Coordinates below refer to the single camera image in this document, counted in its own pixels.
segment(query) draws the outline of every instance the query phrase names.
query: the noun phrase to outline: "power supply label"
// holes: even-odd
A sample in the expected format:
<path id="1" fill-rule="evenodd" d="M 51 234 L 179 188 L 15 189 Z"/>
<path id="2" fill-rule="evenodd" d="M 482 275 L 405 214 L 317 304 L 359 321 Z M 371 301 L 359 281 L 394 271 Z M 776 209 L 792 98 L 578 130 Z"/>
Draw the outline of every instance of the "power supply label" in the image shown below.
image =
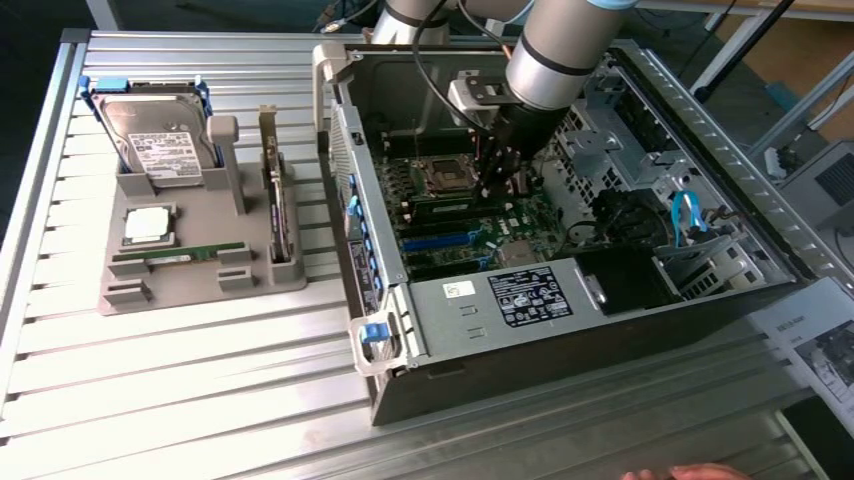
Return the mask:
<path id="1" fill-rule="evenodd" d="M 489 277 L 505 323 L 521 327 L 573 315 L 551 267 Z"/>

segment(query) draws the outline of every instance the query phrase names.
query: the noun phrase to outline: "blue pcie slot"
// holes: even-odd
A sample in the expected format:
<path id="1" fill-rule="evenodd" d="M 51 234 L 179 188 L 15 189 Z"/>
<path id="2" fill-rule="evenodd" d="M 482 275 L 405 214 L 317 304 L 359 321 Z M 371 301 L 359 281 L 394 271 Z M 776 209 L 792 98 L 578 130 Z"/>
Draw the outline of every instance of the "blue pcie slot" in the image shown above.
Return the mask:
<path id="1" fill-rule="evenodd" d="M 459 247 L 462 245 L 470 245 L 477 237 L 469 233 L 454 233 L 451 235 L 442 235 L 435 238 L 422 238 L 417 240 L 403 241 L 405 252 L 418 252 L 421 250 L 430 250 L 434 248 Z"/>

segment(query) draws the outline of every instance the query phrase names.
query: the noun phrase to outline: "human hand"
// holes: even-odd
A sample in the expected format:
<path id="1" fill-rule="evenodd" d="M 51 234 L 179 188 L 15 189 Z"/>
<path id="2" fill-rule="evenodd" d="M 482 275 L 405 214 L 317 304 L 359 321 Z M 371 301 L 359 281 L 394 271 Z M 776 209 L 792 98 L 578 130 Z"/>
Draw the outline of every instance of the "human hand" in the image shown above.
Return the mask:
<path id="1" fill-rule="evenodd" d="M 750 480 L 750 477 L 726 465 L 704 463 L 685 467 L 673 467 L 670 474 L 675 480 Z M 629 472 L 621 480 L 658 480 L 650 470 Z"/>

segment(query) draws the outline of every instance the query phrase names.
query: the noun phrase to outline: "connector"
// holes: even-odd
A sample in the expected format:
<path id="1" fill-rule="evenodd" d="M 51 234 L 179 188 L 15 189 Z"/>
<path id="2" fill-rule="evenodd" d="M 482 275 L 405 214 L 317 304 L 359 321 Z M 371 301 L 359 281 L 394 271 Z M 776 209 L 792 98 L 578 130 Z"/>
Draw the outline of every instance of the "connector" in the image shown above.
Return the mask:
<path id="1" fill-rule="evenodd" d="M 321 33 L 335 33 L 345 25 L 347 25 L 347 21 L 343 18 L 341 20 L 335 20 L 326 24 L 326 27 L 321 29 Z"/>
<path id="2" fill-rule="evenodd" d="M 390 338 L 389 325 L 385 323 L 369 323 L 359 329 L 359 341 L 363 344 L 385 342 Z"/>

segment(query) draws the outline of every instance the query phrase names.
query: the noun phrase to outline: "white sticker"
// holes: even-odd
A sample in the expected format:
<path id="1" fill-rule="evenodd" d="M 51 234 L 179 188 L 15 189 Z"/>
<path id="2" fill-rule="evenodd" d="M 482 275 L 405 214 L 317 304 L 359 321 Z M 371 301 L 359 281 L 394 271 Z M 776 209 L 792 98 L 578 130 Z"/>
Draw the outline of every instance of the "white sticker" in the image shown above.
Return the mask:
<path id="1" fill-rule="evenodd" d="M 465 297 L 475 294 L 475 284 L 470 280 L 465 282 L 446 283 L 442 285 L 445 289 L 445 298 Z"/>
<path id="2" fill-rule="evenodd" d="M 139 163 L 151 178 L 202 175 L 190 132 L 131 133 L 128 137 Z"/>

